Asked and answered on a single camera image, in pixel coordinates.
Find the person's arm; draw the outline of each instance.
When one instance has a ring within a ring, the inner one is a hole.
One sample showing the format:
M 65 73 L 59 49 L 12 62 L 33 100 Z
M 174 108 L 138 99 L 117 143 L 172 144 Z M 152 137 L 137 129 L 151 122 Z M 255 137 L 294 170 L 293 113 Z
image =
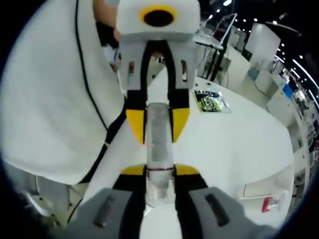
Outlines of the person's arm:
M 101 23 L 115 28 L 117 8 L 105 4 L 105 0 L 94 0 L 95 19 Z

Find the yellow ring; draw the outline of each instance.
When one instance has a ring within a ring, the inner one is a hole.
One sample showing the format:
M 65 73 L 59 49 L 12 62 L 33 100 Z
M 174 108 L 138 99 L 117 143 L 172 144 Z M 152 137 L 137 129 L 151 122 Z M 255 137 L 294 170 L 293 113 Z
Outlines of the yellow ring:
M 152 5 L 152 6 L 148 6 L 148 7 L 143 8 L 142 10 L 140 10 L 140 19 L 141 19 L 141 21 L 146 23 L 144 21 L 144 17 L 146 16 L 146 14 L 148 14 L 148 13 L 150 13 L 152 11 L 156 11 L 156 10 L 162 10 L 162 11 L 169 12 L 173 16 L 173 22 L 175 21 L 176 16 L 177 16 L 176 10 L 173 7 L 165 5 L 165 4 Z

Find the white table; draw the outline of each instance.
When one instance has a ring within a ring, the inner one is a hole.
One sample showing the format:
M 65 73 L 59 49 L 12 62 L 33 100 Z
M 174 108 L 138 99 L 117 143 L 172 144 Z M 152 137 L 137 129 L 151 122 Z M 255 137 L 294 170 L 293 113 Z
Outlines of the white table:
M 303 146 L 295 152 L 294 165 L 296 174 L 305 169 L 305 187 L 307 189 L 310 176 L 310 154 L 308 145 L 308 126 L 295 100 L 289 99 L 279 88 L 267 103 L 269 113 L 286 126 L 292 140 L 301 139 Z
M 167 102 L 165 75 L 166 68 L 150 85 L 149 102 Z M 239 186 L 265 179 L 293 164 L 289 133 L 278 120 L 222 86 L 214 83 L 209 86 L 202 78 L 196 78 L 195 82 L 198 84 L 195 89 L 220 91 L 231 113 L 200 112 L 191 91 L 191 113 L 173 145 L 175 163 L 197 168 L 209 187 L 217 186 L 232 197 Z M 102 188 L 113 187 L 124 168 L 140 163 L 146 163 L 146 147 L 138 144 L 125 121 L 96 170 L 83 202 Z M 291 169 L 288 193 L 280 210 L 262 214 L 262 202 L 254 202 L 245 206 L 250 219 L 275 227 L 283 222 L 293 189 L 293 166 Z

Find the robotic arm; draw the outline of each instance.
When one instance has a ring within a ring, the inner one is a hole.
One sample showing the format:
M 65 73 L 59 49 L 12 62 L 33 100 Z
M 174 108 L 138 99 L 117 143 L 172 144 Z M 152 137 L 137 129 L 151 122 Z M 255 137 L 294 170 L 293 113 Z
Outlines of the robotic arm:
M 128 186 L 120 175 L 113 189 L 104 189 L 82 205 L 76 221 L 59 238 L 139 238 L 146 204 L 175 203 L 184 238 L 269 238 L 270 227 L 245 218 L 236 200 L 208 188 L 198 171 L 180 177 L 172 156 L 188 115 L 194 85 L 196 47 L 193 34 L 200 24 L 197 0 L 120 0 L 117 29 L 121 34 L 121 87 L 127 92 L 127 119 L 137 140 L 147 147 L 147 163 Z M 169 104 L 148 104 L 147 73 L 152 54 L 161 53 L 168 73 Z M 186 80 L 183 79 L 186 69 Z

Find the person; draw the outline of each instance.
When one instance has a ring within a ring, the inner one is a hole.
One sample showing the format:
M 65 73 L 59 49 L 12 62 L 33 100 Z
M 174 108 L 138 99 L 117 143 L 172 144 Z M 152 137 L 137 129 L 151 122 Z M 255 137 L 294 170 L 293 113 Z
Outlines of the person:
M 94 0 L 93 4 L 96 27 L 105 57 L 111 64 L 114 72 L 117 72 L 121 57 L 119 51 L 120 34 L 116 30 L 117 8 L 103 0 Z
M 103 156 L 123 115 L 125 97 L 94 27 L 96 19 L 114 27 L 116 8 L 100 0 L 25 8 L 29 16 L 18 18 L 1 69 L 1 155 L 15 168 L 73 185 Z

